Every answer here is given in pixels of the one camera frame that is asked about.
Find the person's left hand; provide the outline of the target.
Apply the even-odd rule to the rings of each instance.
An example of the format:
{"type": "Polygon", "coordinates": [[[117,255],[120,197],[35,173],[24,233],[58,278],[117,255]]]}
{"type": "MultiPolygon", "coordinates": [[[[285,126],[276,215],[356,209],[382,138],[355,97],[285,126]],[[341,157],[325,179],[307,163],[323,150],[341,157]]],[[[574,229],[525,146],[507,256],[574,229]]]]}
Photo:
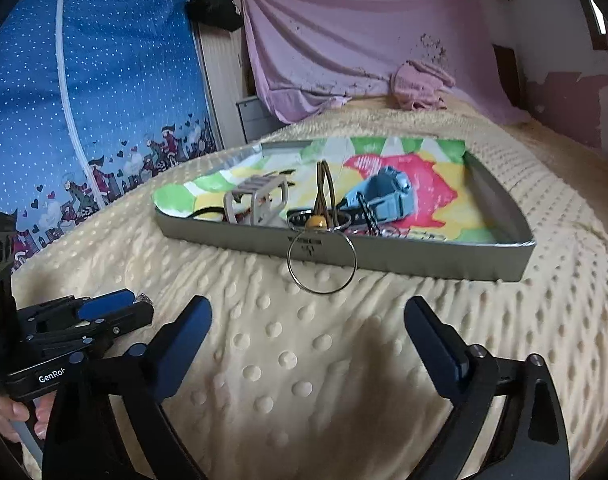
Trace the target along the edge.
{"type": "MultiPolygon", "coordinates": [[[[56,392],[50,392],[37,400],[34,432],[41,440],[46,439],[49,419],[54,404],[56,392]]],[[[20,437],[12,426],[12,422],[26,422],[29,418],[29,410],[26,405],[15,402],[7,396],[0,396],[0,435],[6,440],[18,443],[20,437]]]]}

